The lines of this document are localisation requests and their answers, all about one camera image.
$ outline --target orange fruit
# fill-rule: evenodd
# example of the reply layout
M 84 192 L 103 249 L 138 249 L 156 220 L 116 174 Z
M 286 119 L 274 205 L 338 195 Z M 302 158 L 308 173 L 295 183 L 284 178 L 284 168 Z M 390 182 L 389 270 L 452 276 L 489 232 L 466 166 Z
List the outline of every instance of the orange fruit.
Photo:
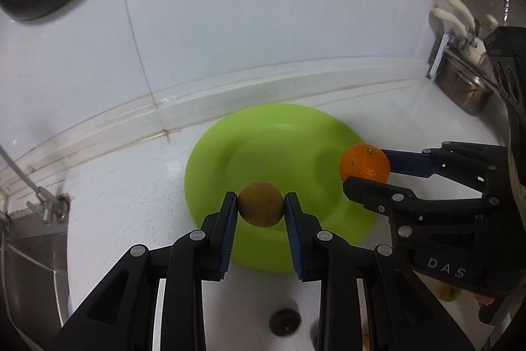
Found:
M 353 176 L 385 183 L 391 172 L 391 164 L 387 155 L 377 147 L 359 143 L 345 150 L 338 170 L 342 181 Z

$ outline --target metal screw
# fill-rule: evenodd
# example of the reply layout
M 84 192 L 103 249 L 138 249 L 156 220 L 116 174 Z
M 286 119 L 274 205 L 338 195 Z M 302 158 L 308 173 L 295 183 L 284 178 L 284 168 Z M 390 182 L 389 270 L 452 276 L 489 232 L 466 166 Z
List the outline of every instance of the metal screw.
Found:
M 400 226 L 398 228 L 398 235 L 403 238 L 408 238 L 413 233 L 413 228 L 408 225 Z
M 316 236 L 322 241 L 332 240 L 332 234 L 329 231 L 320 231 Z
M 200 229 L 196 229 L 195 231 L 192 231 L 190 233 L 190 239 L 193 241 L 201 241 L 205 237 L 206 237 L 205 232 L 201 231 Z
M 130 249 L 130 254 L 133 257 L 139 257 L 139 256 L 142 256 L 145 251 L 146 251 L 146 249 L 144 248 L 144 246 L 133 246 Z
M 387 244 L 381 244 L 378 246 L 377 250 L 382 256 L 391 256 L 393 254 L 393 249 Z

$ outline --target white countertop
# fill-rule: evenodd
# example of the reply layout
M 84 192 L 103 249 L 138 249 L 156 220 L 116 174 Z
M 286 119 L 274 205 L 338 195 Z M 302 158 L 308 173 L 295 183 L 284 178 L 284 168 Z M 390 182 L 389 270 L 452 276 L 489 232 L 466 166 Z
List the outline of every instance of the white countertop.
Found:
M 478 118 L 462 112 L 425 78 L 362 86 L 294 102 L 333 115 L 364 141 L 381 148 L 421 151 L 440 147 L 444 140 L 497 144 Z M 183 192 L 185 165 L 194 144 L 213 123 L 142 141 L 78 165 L 65 179 L 58 178 L 60 190 L 72 196 L 68 275 L 74 308 L 132 245 L 143 243 L 150 249 L 168 246 L 195 229 Z M 425 180 L 392 175 L 390 183 L 411 187 L 423 198 L 477 195 L 441 177 Z M 373 248 L 379 243 L 390 243 L 387 218 L 381 216 L 363 245 Z M 318 283 L 301 283 L 295 275 L 267 274 L 231 264 L 224 281 L 203 285 L 208 349 L 312 349 L 309 331 L 318 317 L 319 290 Z M 278 338 L 269 331 L 268 319 L 287 306 L 298 308 L 302 324 L 292 336 Z M 446 308 L 480 348 L 491 327 L 477 320 L 478 306 L 471 294 L 463 292 Z M 157 347 L 158 334 L 154 349 Z

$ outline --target sink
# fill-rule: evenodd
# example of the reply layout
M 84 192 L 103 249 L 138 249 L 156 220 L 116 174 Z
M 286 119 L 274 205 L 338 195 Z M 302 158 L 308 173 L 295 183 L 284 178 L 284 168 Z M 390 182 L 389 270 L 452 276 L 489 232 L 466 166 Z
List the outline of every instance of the sink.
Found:
M 32 349 L 46 349 L 69 318 L 67 217 L 44 224 L 30 214 L 12 221 L 2 240 L 7 314 Z

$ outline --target green plate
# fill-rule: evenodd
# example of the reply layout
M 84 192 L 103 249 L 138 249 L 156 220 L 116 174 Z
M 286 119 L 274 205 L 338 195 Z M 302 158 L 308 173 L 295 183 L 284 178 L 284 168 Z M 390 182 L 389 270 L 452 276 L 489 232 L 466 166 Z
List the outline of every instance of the green plate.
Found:
M 358 245 L 375 213 L 349 201 L 338 163 L 346 148 L 362 140 L 344 123 L 319 110 L 290 104 L 260 105 L 224 117 L 199 139 L 185 171 L 185 196 L 196 225 L 217 212 L 227 191 L 239 193 L 255 180 L 296 192 L 305 213 L 322 227 Z M 272 272 L 292 272 L 282 219 L 257 228 L 238 218 L 232 260 Z

